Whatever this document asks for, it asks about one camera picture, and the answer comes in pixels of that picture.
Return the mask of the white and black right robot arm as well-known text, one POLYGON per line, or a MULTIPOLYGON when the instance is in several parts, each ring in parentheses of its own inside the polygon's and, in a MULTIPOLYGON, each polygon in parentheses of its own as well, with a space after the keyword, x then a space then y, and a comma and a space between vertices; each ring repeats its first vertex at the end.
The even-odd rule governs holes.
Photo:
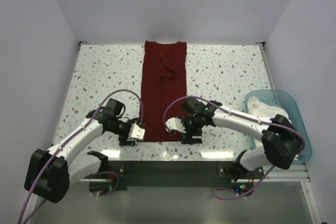
POLYGON ((250 115, 217 101, 188 97, 184 116, 175 118, 181 143, 204 161, 231 161, 234 173, 246 178, 270 165, 288 169, 305 148, 304 136, 285 116, 250 115))

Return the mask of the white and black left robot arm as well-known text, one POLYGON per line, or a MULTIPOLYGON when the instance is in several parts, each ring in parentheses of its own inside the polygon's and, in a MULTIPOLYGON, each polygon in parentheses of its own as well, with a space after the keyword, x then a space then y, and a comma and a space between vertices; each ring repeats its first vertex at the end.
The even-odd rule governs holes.
POLYGON ((58 203, 70 187, 70 164, 93 140, 105 132, 111 132, 127 144, 130 143, 128 139, 143 141, 145 129, 142 118, 121 121, 124 107, 123 103, 109 99, 106 106, 89 112, 70 136, 45 151, 37 149, 33 152, 24 188, 52 203, 58 203))

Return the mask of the dark red t-shirt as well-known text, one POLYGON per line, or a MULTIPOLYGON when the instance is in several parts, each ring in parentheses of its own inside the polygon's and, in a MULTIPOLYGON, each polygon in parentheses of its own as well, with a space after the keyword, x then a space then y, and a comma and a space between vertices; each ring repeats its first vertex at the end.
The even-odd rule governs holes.
POLYGON ((187 43, 159 44, 146 41, 142 68, 141 100, 144 108, 145 142, 179 142, 179 132, 170 135, 163 123, 166 108, 186 96, 187 43))

